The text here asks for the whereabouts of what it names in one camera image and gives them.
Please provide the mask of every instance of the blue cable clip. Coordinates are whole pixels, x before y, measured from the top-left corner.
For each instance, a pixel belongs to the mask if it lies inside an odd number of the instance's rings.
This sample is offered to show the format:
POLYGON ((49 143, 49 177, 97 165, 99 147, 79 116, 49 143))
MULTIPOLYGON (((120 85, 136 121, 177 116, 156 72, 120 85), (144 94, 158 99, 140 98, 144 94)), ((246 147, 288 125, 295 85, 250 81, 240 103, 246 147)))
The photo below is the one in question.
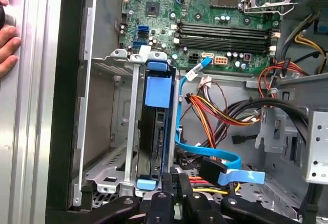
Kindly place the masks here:
POLYGON ((225 186, 229 182, 246 182, 255 184, 264 184, 265 173, 258 171, 228 169, 226 173, 220 173, 217 183, 225 186))

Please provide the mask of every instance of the motherboard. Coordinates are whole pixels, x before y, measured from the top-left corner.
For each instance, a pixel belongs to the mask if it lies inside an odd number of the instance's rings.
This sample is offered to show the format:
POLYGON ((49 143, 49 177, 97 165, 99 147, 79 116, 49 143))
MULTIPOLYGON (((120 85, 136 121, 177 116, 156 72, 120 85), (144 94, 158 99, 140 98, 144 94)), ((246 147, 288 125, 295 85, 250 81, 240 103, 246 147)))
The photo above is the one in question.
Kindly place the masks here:
POLYGON ((141 45, 152 46, 167 53, 180 70, 190 70, 208 56, 212 63, 204 72, 259 74, 275 56, 280 16, 269 9, 245 13, 246 2, 250 0, 123 0, 120 48, 132 53, 141 45))

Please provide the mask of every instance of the blue sata port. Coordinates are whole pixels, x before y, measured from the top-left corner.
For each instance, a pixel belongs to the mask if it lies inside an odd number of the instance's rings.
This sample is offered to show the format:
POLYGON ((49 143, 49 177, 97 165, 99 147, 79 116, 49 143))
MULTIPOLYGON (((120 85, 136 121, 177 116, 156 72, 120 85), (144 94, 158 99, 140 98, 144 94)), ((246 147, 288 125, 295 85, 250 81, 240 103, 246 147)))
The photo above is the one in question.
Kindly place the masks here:
POLYGON ((139 37, 148 37, 150 29, 148 26, 138 26, 137 31, 139 37))
POLYGON ((141 47, 147 45, 146 41, 134 41, 132 43, 132 47, 141 47))

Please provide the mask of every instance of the green circuit board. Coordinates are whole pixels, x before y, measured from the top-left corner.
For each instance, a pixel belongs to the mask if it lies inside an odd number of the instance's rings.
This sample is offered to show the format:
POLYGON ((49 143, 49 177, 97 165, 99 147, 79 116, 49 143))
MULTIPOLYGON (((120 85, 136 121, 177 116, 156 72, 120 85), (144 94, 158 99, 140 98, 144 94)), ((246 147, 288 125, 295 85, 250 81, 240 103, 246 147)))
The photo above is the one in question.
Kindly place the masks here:
MULTIPOLYGON (((256 0, 258 5, 281 0, 256 0)), ((213 53, 214 56, 224 56, 228 58, 226 65, 216 65, 214 62, 204 69, 204 72, 237 72, 247 74, 259 74, 263 68, 270 64, 272 54, 253 53, 251 61, 247 62, 247 67, 241 68, 236 62, 243 63, 242 58, 229 57, 227 51, 217 51, 206 49, 187 48, 183 50, 174 44, 174 34, 176 33, 177 20, 191 24, 218 25, 226 27, 238 27, 259 30, 279 30, 279 14, 251 14, 245 15, 236 4, 227 6, 218 4, 216 0, 124 0, 122 12, 126 15, 127 21, 125 32, 119 38, 120 47, 137 52, 134 45, 139 42, 149 43, 149 37, 155 40, 152 47, 161 50, 161 45, 166 45, 164 52, 181 70, 189 70, 195 66, 194 61, 190 61, 190 56, 196 55, 200 58, 204 52, 213 53), (138 26, 150 27, 148 37, 139 37, 138 26)))

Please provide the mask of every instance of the ram slot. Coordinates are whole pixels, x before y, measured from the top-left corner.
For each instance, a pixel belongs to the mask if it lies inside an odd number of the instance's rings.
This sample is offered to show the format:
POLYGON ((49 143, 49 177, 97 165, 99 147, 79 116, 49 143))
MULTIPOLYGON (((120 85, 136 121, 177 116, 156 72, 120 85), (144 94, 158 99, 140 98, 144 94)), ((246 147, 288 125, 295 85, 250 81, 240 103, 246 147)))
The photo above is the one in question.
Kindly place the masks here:
POLYGON ((179 24, 181 47, 224 51, 267 53, 270 46, 269 30, 218 27, 200 24, 179 24))
POLYGON ((208 49, 222 51, 241 51, 250 53, 266 53, 268 46, 263 42, 250 42, 247 40, 217 39, 206 37, 181 36, 180 46, 190 49, 208 49))

